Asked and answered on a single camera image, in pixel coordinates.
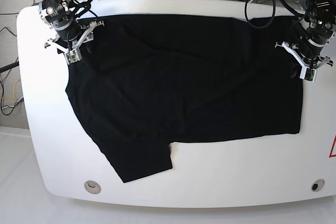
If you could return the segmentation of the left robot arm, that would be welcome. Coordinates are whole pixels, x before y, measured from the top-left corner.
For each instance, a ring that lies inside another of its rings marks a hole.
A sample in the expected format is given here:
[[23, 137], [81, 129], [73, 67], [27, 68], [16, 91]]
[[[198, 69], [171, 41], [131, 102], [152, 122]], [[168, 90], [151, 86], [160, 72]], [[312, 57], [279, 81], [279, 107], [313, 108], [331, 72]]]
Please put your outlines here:
[[335, 36], [335, 0], [304, 0], [303, 13], [294, 10], [285, 0], [279, 1], [296, 17], [290, 28], [298, 39], [297, 43], [283, 41], [275, 46], [284, 48], [295, 58], [301, 67], [300, 79], [314, 82], [319, 68], [333, 66], [331, 58], [322, 57], [320, 52]]

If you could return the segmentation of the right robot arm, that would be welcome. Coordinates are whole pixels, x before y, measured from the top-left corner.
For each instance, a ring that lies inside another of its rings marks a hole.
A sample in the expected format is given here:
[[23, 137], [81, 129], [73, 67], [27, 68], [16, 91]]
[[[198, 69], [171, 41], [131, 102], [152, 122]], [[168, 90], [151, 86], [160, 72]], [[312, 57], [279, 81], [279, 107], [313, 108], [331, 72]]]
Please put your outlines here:
[[70, 62], [80, 58], [80, 46], [93, 40], [93, 30], [103, 26], [104, 22], [94, 15], [95, 20], [87, 25], [81, 25], [78, 18], [91, 11], [93, 0], [78, 2], [77, 0], [43, 0], [39, 3], [41, 20], [55, 30], [56, 37], [50, 38], [44, 47], [55, 47], [61, 51]]

